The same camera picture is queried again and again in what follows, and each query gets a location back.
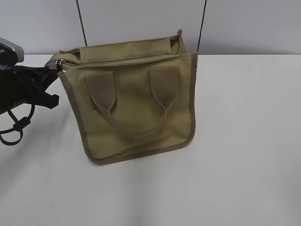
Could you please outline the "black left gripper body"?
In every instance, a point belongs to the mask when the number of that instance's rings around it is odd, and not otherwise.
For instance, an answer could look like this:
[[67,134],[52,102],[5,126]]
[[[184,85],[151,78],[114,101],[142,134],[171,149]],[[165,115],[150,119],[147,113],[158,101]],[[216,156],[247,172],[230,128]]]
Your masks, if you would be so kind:
[[34,104],[32,85],[34,67],[0,66],[0,113],[22,104]]

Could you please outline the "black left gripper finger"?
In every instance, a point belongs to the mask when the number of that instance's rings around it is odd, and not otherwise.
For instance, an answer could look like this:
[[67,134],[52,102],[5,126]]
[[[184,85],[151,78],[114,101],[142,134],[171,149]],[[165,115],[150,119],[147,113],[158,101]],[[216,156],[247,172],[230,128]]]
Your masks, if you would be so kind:
[[57,77],[38,78],[33,82],[32,100],[35,105],[53,109],[59,104],[57,94],[47,93],[47,89],[57,80]]
[[50,69],[48,66],[42,66],[42,67],[28,67],[28,69],[34,73],[37,76],[40,76],[42,78],[48,78],[53,77],[57,78],[57,70],[56,69]]

